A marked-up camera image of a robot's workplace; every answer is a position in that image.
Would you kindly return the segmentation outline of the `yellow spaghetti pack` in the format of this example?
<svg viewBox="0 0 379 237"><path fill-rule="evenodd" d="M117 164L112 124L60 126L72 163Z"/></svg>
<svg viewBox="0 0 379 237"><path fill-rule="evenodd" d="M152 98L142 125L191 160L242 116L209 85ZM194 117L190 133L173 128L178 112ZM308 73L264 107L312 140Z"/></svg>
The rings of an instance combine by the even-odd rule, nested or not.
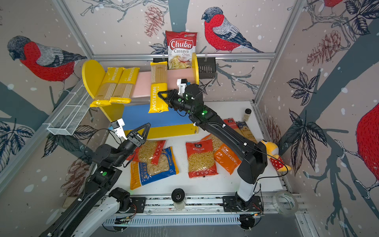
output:
<svg viewBox="0 0 379 237"><path fill-rule="evenodd" d="M104 107L111 105L110 98L118 85L123 71L124 68L108 68L90 107Z"/></svg>
<svg viewBox="0 0 379 237"><path fill-rule="evenodd" d="M120 80L110 98L111 104L128 104L135 89L140 68L124 69Z"/></svg>
<svg viewBox="0 0 379 237"><path fill-rule="evenodd" d="M151 96L149 114L168 112L168 105L158 95L167 91L167 62L151 63Z"/></svg>

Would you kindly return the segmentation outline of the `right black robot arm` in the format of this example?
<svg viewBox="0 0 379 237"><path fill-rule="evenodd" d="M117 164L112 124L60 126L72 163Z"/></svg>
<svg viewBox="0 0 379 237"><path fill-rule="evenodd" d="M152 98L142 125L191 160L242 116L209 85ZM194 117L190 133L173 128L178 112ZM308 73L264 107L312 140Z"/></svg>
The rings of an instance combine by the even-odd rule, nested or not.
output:
<svg viewBox="0 0 379 237"><path fill-rule="evenodd" d="M265 144L256 144L227 125L214 110L204 104L203 94L197 84L186 86L182 95L173 89L158 92L158 97L170 108L188 113L194 125L216 136L237 155L241 160L237 169L241 178L237 196L244 202L250 201L255 194L258 178L267 166Z"/></svg>

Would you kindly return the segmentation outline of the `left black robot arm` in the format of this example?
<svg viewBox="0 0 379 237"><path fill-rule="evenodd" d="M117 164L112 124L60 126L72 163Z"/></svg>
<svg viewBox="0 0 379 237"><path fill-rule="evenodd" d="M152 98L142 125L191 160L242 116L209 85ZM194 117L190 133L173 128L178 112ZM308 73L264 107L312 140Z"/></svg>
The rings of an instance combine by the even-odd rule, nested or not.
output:
<svg viewBox="0 0 379 237"><path fill-rule="evenodd" d="M98 147L93 157L98 167L89 176L84 190L41 236L89 237L118 211L132 211L134 216L138 209L132 202L130 192L114 185L122 174L120 167L137 148L145 144L150 128L150 123L145 123L130 131L118 148L108 144Z"/></svg>

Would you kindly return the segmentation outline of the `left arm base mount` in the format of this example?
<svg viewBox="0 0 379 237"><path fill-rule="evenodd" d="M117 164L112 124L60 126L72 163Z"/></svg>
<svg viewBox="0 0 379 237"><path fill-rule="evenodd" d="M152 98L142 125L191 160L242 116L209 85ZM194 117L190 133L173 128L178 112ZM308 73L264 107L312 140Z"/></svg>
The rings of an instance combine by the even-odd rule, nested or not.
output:
<svg viewBox="0 0 379 237"><path fill-rule="evenodd" d="M146 206L145 197L128 197L119 203L118 213L143 213Z"/></svg>

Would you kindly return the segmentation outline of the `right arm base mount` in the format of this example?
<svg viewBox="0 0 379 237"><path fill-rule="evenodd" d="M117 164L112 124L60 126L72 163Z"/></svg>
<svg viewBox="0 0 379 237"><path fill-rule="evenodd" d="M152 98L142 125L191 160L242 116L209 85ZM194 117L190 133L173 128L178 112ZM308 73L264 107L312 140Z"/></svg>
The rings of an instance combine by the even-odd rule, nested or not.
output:
<svg viewBox="0 0 379 237"><path fill-rule="evenodd" d="M237 194L223 196L220 206L225 212L262 212L264 209L260 196L253 196L248 201L244 201Z"/></svg>

